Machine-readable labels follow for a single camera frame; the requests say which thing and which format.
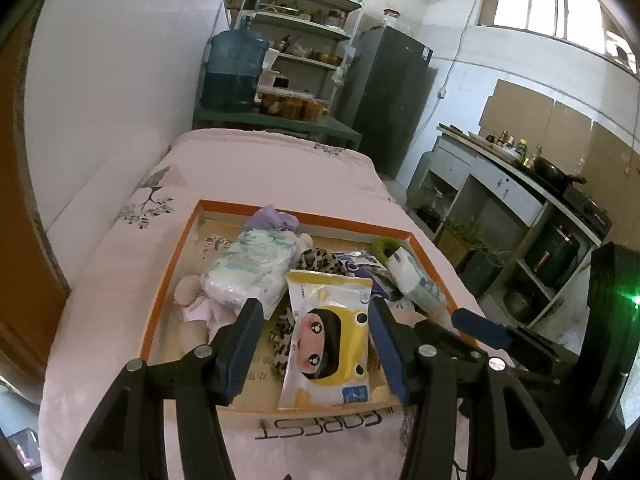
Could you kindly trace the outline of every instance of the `metal screw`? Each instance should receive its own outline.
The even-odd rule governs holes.
[[[505,363],[499,357],[492,357],[489,359],[489,368],[491,370],[495,370],[496,372],[501,372],[507,367],[507,363]]]
[[[209,345],[200,345],[193,351],[193,353],[196,354],[196,357],[203,359],[213,354],[213,350]]]
[[[140,370],[140,368],[142,368],[142,365],[144,363],[145,362],[142,359],[139,359],[139,358],[132,359],[127,363],[127,370],[129,372],[137,372],[138,370]]]
[[[433,357],[434,355],[436,355],[438,353],[438,351],[436,350],[435,346],[432,346],[432,345],[420,345],[420,348],[418,348],[418,353],[420,355],[425,356],[425,357]]]

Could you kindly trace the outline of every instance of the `cartoon girl illustration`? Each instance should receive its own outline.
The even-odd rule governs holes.
[[[296,363],[302,374],[320,386],[339,386],[361,381],[367,371],[360,363],[366,355],[365,311],[324,304],[300,320]]]

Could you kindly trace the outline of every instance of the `black refrigerator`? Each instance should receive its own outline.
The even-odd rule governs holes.
[[[335,117],[362,134],[359,151],[376,171],[395,178],[422,115],[433,51],[391,27],[365,32],[355,47]]]

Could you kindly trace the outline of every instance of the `frying pan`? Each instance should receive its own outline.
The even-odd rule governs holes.
[[[561,194],[572,182],[577,182],[578,184],[586,184],[587,182],[587,179],[583,176],[567,175],[560,171],[555,164],[541,156],[533,163],[533,171]]]

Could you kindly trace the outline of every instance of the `window frame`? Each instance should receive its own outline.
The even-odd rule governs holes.
[[[526,27],[529,27],[529,20],[530,20],[530,15],[531,15],[531,4],[532,4],[532,0],[529,0],[529,7],[527,9]],[[536,36],[540,36],[542,38],[547,38],[547,39],[550,39],[550,40],[560,41],[561,43],[565,43],[565,44],[574,46],[576,48],[580,48],[581,50],[584,50],[585,52],[589,52],[590,54],[593,54],[594,56],[598,56],[599,58],[604,59],[604,60],[610,62],[611,64],[615,65],[619,69],[624,70],[625,72],[627,72],[628,74],[632,75],[636,79],[640,78],[640,57],[636,56],[636,70],[637,70],[637,72],[634,73],[628,67],[623,66],[622,64],[616,62],[612,57],[609,57],[606,54],[601,54],[599,52],[591,50],[590,48],[588,48],[586,46],[583,46],[583,45],[581,45],[579,43],[574,43],[573,41],[569,41],[566,38],[566,33],[567,33],[567,28],[568,28],[568,15],[569,15],[568,0],[564,0],[564,31],[563,31],[563,34],[562,34],[562,38],[556,36],[555,33],[558,31],[558,7],[559,7],[558,0],[556,0],[556,11],[555,11],[555,15],[554,15],[554,34],[552,36],[550,36],[548,34],[543,34],[542,32],[535,32],[533,30],[527,30],[527,28],[508,27],[508,26],[505,26],[505,25],[494,25],[495,13],[496,13],[496,10],[498,8],[498,0],[482,0],[482,4],[481,4],[481,7],[480,7],[480,15],[479,15],[479,18],[478,18],[478,25],[480,27],[495,27],[495,28],[503,28],[505,30],[517,30],[518,32],[525,32],[527,34],[535,34]],[[625,35],[620,33],[620,29],[619,29],[618,25],[616,24],[615,20],[613,19],[613,17],[610,15],[609,11],[602,4],[600,4],[600,9],[602,10],[602,21],[603,21],[603,24],[605,25],[605,28],[603,29],[604,40],[606,40],[606,38],[607,38],[607,35],[606,35],[606,31],[607,30],[610,30],[611,32],[617,34],[618,36],[620,36],[621,38],[624,38],[626,40]]]

